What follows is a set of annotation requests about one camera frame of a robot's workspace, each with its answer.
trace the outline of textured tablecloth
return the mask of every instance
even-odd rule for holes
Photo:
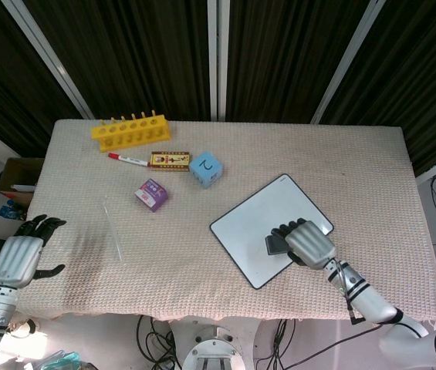
[[[348,318],[323,272],[290,266],[252,288],[209,224],[281,173],[289,174],[333,222],[338,256],[392,304],[436,321],[436,260],[399,128],[264,123],[171,122],[171,141],[119,150],[210,150],[224,174],[201,189],[189,173],[155,172],[109,159],[90,139],[93,120],[56,123],[29,219],[60,217],[39,266],[64,263],[57,277],[33,281],[19,310],[52,318],[144,314],[159,319]],[[169,200],[152,213],[134,191],[153,178]],[[117,256],[103,198],[119,234]]]

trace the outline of whiteboard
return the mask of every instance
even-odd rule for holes
[[[265,237],[271,229],[299,218],[311,220],[325,235],[333,230],[330,221],[295,181],[283,174],[221,216],[210,228],[248,282],[259,289],[292,263],[286,254],[268,255]]]

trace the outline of cardboard box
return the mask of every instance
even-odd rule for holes
[[[44,158],[8,158],[0,177],[0,193],[21,206],[28,207],[34,193],[21,193],[12,185],[36,185]]]

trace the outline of black eraser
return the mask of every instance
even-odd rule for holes
[[[282,254],[290,251],[288,243],[282,237],[268,235],[265,237],[265,245],[269,255]]]

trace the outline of black curtain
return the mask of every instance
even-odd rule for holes
[[[22,156],[44,156],[62,118],[80,115],[0,2],[0,140]]]
[[[226,119],[309,123],[367,3],[232,1]]]
[[[386,3],[321,123],[401,126],[415,174],[436,164],[436,0]]]
[[[206,0],[27,0],[98,118],[209,120]]]

